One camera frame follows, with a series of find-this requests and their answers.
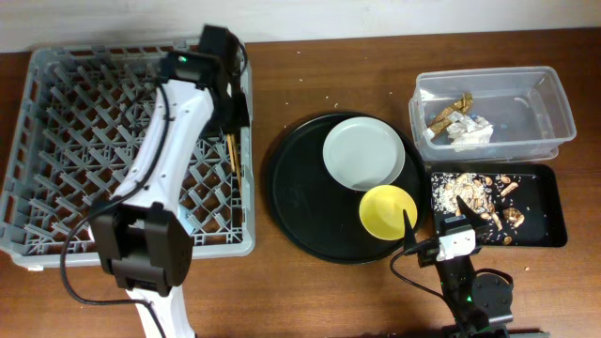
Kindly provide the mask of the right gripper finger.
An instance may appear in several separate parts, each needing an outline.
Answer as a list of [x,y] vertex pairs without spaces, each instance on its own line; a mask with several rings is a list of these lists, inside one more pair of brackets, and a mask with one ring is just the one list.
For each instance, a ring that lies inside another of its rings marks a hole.
[[410,218],[408,216],[408,212],[403,210],[404,217],[404,227],[405,227],[405,235],[404,235],[404,251],[409,252],[416,245],[416,238],[413,232],[413,228],[410,222]]
[[465,216],[465,218],[469,221],[469,224],[475,230],[481,230],[488,226],[487,220],[483,219],[479,214],[473,211],[460,195],[456,197],[456,202],[461,214]]

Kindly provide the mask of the rice and nutshell waste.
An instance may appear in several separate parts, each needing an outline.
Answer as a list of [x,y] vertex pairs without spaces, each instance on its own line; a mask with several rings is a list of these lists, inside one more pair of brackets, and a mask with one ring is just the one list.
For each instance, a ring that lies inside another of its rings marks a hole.
[[487,224],[486,244],[517,244],[518,227],[525,212],[516,207],[521,178],[503,174],[436,173],[431,176],[432,204],[436,216],[460,216],[460,198]]

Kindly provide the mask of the yellow bowl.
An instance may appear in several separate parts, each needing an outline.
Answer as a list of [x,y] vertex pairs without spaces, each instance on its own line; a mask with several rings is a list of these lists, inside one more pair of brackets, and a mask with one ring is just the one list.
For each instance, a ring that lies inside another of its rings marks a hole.
[[359,216],[364,229],[373,237],[399,240],[405,237],[405,217],[413,229],[418,221],[418,209],[413,198],[393,185],[380,185],[369,190],[361,199]]

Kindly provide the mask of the wooden chopstick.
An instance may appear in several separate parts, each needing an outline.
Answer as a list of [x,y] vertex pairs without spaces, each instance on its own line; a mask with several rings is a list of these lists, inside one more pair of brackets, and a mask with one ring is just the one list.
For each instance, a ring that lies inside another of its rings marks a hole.
[[231,165],[231,170],[232,172],[236,172],[236,160],[235,160],[235,154],[234,154],[234,142],[232,140],[232,134],[227,134],[226,135],[226,141],[227,141],[227,147],[228,147],[228,153],[229,153],[229,158],[230,158],[230,165]]
[[236,142],[236,136],[234,134],[229,134],[228,135],[228,142],[230,145],[230,150],[231,150],[231,160],[232,160],[232,164],[234,167],[234,170],[236,172],[236,178],[239,184],[239,190],[242,190],[242,180],[241,180],[241,167],[240,167],[240,163],[239,163],[239,155],[238,155],[238,145]]

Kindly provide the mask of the brown snack wrapper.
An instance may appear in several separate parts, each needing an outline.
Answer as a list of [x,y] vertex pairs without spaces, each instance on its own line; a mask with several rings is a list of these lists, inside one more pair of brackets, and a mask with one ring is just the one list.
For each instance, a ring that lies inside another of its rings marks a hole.
[[434,136],[445,131],[451,124],[466,115],[473,105],[471,93],[464,93],[462,98],[444,108],[427,126],[427,130]]

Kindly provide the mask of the grey plate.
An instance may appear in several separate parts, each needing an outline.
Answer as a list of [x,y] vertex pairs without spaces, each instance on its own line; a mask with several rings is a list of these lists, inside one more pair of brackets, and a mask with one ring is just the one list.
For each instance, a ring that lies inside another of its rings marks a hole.
[[322,158],[328,173],[345,188],[367,192],[393,183],[403,171],[406,151],[400,135],[373,117],[352,117],[327,134]]

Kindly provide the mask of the white tissue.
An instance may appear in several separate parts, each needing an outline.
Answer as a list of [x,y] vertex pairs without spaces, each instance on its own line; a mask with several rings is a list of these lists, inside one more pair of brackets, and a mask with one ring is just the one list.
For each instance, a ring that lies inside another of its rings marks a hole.
[[494,132],[494,126],[481,116],[472,119],[468,115],[453,112],[424,132],[428,141],[443,133],[451,140],[451,146],[486,145]]

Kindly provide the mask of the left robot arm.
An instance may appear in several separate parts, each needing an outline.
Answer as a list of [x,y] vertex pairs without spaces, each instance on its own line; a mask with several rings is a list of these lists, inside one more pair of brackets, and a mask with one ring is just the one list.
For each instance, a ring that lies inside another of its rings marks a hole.
[[248,55],[225,27],[206,25],[195,52],[160,61],[144,141],[112,198],[89,212],[100,265],[124,289],[148,337],[193,337],[183,282],[193,227],[179,203],[198,139],[233,136],[251,124]]

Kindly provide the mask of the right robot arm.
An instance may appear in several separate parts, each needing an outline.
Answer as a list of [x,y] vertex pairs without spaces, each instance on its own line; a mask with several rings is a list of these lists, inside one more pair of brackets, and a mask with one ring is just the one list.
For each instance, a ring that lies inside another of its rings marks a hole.
[[[471,258],[484,242],[488,224],[461,198],[460,214],[442,222],[441,232],[418,242],[404,213],[404,247],[390,263],[392,273],[402,281],[434,295],[446,304],[454,324],[441,329],[444,337],[548,337],[541,330],[510,331],[514,280],[497,269],[476,269]],[[394,269],[395,260],[415,254],[420,267],[436,268],[441,291],[411,281]]]

